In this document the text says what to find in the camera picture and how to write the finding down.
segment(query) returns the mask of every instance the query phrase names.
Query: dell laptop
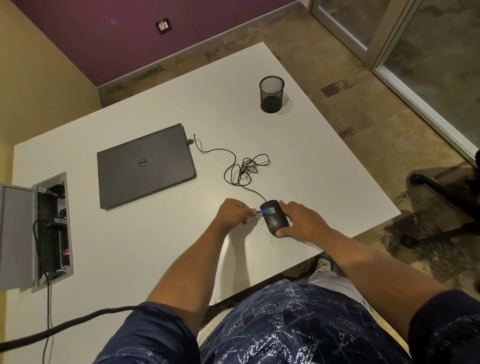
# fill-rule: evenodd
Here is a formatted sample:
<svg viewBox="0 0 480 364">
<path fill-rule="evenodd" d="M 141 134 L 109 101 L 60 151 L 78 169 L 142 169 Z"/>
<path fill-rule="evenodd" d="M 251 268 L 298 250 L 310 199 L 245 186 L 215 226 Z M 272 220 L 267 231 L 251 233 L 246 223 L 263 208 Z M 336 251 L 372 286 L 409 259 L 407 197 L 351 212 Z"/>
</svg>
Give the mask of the dell laptop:
<svg viewBox="0 0 480 364">
<path fill-rule="evenodd" d="M 96 159 L 104 210 L 197 176 L 182 124 L 102 150 Z"/>
</svg>

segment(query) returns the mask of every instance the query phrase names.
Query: white desk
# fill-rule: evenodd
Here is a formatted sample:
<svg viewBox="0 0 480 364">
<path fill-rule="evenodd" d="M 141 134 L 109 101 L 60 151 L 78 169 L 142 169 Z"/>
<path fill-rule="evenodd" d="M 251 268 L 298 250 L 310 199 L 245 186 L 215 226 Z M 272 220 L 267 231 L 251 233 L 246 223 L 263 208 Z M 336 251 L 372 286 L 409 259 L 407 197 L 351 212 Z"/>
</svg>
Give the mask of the white desk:
<svg viewBox="0 0 480 364">
<path fill-rule="evenodd" d="M 289 101 L 276 114 L 260 110 L 259 81 L 285 80 Z M 223 181 L 230 153 L 202 155 L 191 146 L 198 177 L 111 211 L 98 201 L 96 153 L 181 122 L 205 149 L 237 156 L 267 153 L 251 187 L 267 199 L 294 200 L 355 236 L 399 214 L 265 44 L 66 124 L 15 147 L 13 184 L 67 172 L 74 275 L 53 285 L 53 321 L 105 307 L 137 304 L 168 266 L 204 231 L 226 197 L 259 207 L 259 196 Z M 227 238 L 211 303 L 316 255 L 317 248 L 270 235 L 251 220 Z M 7 339 L 46 328 L 46 290 L 10 291 Z M 55 337 L 52 363 L 88 363 L 128 313 L 108 315 Z M 6 364 L 37 363 L 43 343 L 6 354 Z"/>
</svg>

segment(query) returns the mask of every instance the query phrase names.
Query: wall socket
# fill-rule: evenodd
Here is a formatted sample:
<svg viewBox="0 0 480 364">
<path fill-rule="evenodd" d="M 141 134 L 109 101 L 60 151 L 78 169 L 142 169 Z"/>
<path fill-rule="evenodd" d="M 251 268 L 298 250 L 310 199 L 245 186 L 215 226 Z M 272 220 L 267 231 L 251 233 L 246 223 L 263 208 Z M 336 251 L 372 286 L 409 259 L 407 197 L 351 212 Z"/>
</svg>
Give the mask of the wall socket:
<svg viewBox="0 0 480 364">
<path fill-rule="evenodd" d="M 168 20 L 168 18 L 165 18 L 163 20 L 160 20 L 159 22 L 156 22 L 155 26 L 160 32 L 160 34 L 163 34 L 168 32 L 169 30 L 172 30 L 172 25 L 170 24 L 170 20 Z"/>
</svg>

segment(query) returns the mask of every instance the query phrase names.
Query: purple wall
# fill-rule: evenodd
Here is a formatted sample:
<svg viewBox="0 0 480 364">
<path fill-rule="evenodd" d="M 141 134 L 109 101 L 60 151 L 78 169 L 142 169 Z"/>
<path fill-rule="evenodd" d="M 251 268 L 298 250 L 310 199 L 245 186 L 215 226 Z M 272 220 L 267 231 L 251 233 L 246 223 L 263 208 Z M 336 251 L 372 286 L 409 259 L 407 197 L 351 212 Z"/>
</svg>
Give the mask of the purple wall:
<svg viewBox="0 0 480 364">
<path fill-rule="evenodd" d="M 12 0 L 96 86 L 292 0 Z M 155 23 L 169 18 L 172 31 Z"/>
</svg>

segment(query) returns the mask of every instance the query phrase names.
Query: office chair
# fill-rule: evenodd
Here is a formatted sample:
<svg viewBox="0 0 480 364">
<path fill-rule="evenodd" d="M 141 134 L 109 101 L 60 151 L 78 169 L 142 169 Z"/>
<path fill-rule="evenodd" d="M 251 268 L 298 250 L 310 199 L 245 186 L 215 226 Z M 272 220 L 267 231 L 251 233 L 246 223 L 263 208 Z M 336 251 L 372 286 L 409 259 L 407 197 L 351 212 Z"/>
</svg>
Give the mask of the office chair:
<svg viewBox="0 0 480 364">
<path fill-rule="evenodd" d="M 473 180 L 466 180 L 465 183 L 469 186 L 472 195 L 480 194 L 480 150 L 475 154 L 475 162 L 477 167 L 475 168 L 475 178 Z M 437 243 L 444 241 L 445 239 L 454 238 L 456 236 L 473 234 L 480 235 L 480 205 L 471 202 L 463 197 L 460 197 L 445 188 L 445 186 L 437 183 L 436 181 L 424 176 L 423 174 L 412 174 L 409 178 L 410 183 L 413 185 L 426 184 L 438 194 L 440 194 L 447 201 L 454 204 L 460 210 L 469 215 L 474 221 L 463 224 L 457 229 L 445 231 L 440 234 L 429 236 L 423 239 L 415 239 L 412 236 L 404 235 L 400 238 L 400 244 L 404 247 L 412 249 L 420 245 L 429 243 Z"/>
</svg>

